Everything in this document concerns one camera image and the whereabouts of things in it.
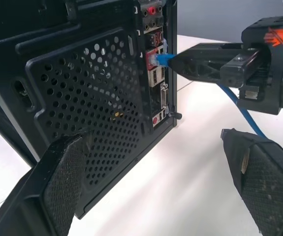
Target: white table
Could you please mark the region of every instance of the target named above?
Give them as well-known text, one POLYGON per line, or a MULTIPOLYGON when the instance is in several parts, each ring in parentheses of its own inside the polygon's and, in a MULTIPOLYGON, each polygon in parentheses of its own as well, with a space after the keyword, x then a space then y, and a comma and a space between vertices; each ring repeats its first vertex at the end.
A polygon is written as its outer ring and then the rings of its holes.
MULTIPOLYGON (((206 41, 178 36, 178 52, 206 41)), ((70 236, 260 235, 233 185, 220 139, 223 128, 251 128, 217 86, 182 77, 178 111, 178 126, 81 221, 74 218, 70 236)), ((283 110, 251 114, 283 146, 283 110)), ((0 202, 28 169, 6 142, 0 145, 0 202)))

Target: perforated metal panel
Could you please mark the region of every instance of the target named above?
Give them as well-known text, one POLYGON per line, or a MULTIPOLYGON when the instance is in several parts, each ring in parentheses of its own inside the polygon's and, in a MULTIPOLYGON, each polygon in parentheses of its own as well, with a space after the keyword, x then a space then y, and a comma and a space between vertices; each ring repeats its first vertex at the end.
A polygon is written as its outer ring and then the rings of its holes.
POLYGON ((127 158, 140 140, 138 68, 123 30, 89 38, 31 61, 46 109, 36 117, 48 142, 83 128, 92 132, 86 153, 91 189, 127 158))
MULTIPOLYGON (((166 5, 165 19, 171 24, 164 25, 165 38, 169 53, 176 53, 176 8, 172 12, 172 2, 166 5)), ((46 19, 40 20, 33 7, 27 8, 29 21, 5 14, 12 23, 0 25, 0 107, 13 125, 11 132, 18 132, 36 161, 57 138, 89 130, 91 150, 85 153, 75 212, 83 217, 176 120, 167 118, 155 129, 152 125, 138 0, 77 1, 72 19, 62 6, 55 14, 63 15, 63 22, 50 26, 43 26, 46 19)), ((166 83, 170 109, 176 111, 172 71, 166 71, 166 83)))

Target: ventilation hole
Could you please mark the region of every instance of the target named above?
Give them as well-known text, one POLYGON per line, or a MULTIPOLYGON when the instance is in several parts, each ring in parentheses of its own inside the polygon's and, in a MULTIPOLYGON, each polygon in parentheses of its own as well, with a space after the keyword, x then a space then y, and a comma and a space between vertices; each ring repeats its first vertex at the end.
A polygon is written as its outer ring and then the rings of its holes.
POLYGON ((41 81, 47 82, 47 81, 48 81, 48 75, 42 74, 42 75, 41 75, 41 81))
POLYGON ((53 122, 52 122, 52 121, 49 120, 49 121, 46 122, 46 126, 47 126, 47 127, 51 127, 52 125, 53 125, 53 122))
POLYGON ((49 88, 49 89, 47 90, 47 94, 48 94, 48 95, 53 95, 53 94, 54 94, 54 90, 53 90, 52 88, 49 88))
POLYGON ((59 107, 59 102, 58 101, 53 102, 53 107, 59 107))
POLYGON ((98 51, 98 50, 100 49, 100 45, 95 44, 95 45, 94 45, 94 49, 95 49, 96 51, 98 51))
POLYGON ((74 86, 70 86, 70 87, 68 88, 68 90, 69 90, 70 92, 74 91, 74 86))
POLYGON ((66 110, 66 109, 67 109, 67 107, 68 107, 68 106, 67 106, 67 104, 65 104, 65 103, 64 103, 64 104, 62 104, 62 109, 63 109, 63 110, 66 110))
POLYGON ((59 59, 59 64, 60 65, 65 65, 66 64, 66 60, 64 58, 60 58, 59 59))
POLYGON ((58 114, 58 118, 59 118, 59 119, 62 119, 63 117, 64 117, 64 114, 63 114, 63 113, 59 113, 59 114, 58 114))
POLYGON ((51 71, 53 69, 53 66, 51 64, 46 64, 44 68, 46 71, 51 71))
POLYGON ((55 78, 53 78, 53 79, 51 80, 51 83, 52 83, 52 85, 56 85, 56 84, 58 83, 58 80, 55 79, 55 78))
POLYGON ((88 49, 88 48, 85 48, 85 49, 83 50, 83 54, 86 55, 86 56, 89 55, 89 49, 88 49))
POLYGON ((74 64, 72 62, 69 62, 67 65, 69 70, 73 70, 74 69, 74 64))
POLYGON ((77 68, 76 68, 76 72, 77 72, 77 73, 79 73, 79 74, 80 74, 80 73, 81 73, 81 71, 82 71, 81 67, 77 67, 77 68))
POLYGON ((78 54, 72 53, 72 57, 71 58, 74 59, 74 60, 77 60, 78 59, 78 54))
POLYGON ((105 45, 108 47, 108 46, 110 46, 110 41, 109 40, 105 40, 105 45))
POLYGON ((94 60, 96 58, 96 54, 95 53, 91 53, 91 59, 94 60))
POLYGON ((66 123, 66 124, 63 125, 64 130, 67 130, 68 128, 69 128, 69 124, 66 123))
POLYGON ((62 83, 61 83, 61 88, 62 88, 62 89, 66 88, 66 86, 67 86, 67 84, 66 84, 65 82, 62 82, 62 83))
POLYGON ((78 82, 78 77, 77 77, 77 76, 74 76, 74 77, 72 78, 72 80, 76 83, 76 82, 78 82))
POLYGON ((59 123, 59 122, 57 122, 56 124, 55 124, 55 128, 56 129, 59 129, 61 127, 61 124, 59 123))
POLYGON ((57 138, 58 137, 58 133, 54 132, 52 137, 53 137, 53 139, 57 138))
POLYGON ((74 106, 70 107, 70 111, 73 112, 75 110, 74 106))
POLYGON ((64 97, 67 101, 69 101, 71 99, 71 96, 69 94, 67 94, 65 97, 64 97))

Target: black computer case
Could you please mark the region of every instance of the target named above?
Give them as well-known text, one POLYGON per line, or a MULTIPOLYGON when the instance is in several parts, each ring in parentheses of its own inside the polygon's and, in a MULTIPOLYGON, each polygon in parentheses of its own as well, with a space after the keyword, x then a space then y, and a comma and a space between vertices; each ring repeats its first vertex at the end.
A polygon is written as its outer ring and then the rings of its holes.
POLYGON ((33 167, 89 130, 78 218, 176 126, 176 74, 148 67, 176 35, 176 0, 0 0, 0 134, 33 167))

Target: motherboard port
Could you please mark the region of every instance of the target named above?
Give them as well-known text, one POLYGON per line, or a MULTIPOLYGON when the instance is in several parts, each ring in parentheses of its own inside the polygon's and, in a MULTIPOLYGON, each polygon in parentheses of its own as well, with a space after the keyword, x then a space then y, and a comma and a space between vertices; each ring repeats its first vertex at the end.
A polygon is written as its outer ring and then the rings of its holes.
POLYGON ((157 27, 163 26, 163 22, 164 22, 163 16, 156 17, 156 26, 157 26, 157 27))
POLYGON ((166 108, 169 105, 169 89, 166 83, 161 85, 161 109, 166 108))
POLYGON ((166 117, 165 109, 161 110, 158 114, 152 117, 153 127, 158 125, 162 120, 164 120, 165 117, 166 117))
POLYGON ((154 87, 164 80, 162 76, 162 67, 157 66, 156 68, 148 71, 149 86, 154 87))
POLYGON ((146 52, 146 63, 147 63, 147 70, 151 70, 155 67, 155 65, 151 64, 149 57, 154 54, 162 54, 164 53, 164 46, 161 45, 157 48, 150 49, 146 52))
POLYGON ((149 47, 157 47, 159 46, 161 43, 163 43, 163 32, 162 32, 162 28, 159 28, 155 31, 152 31, 150 33, 147 33, 145 35, 146 39, 147 39, 147 45, 149 47))
POLYGON ((153 27, 156 27, 156 22, 155 21, 150 21, 150 26, 153 28, 153 27))
POLYGON ((149 12, 149 15, 155 15, 156 8, 154 6, 151 6, 148 8, 148 12, 149 12))

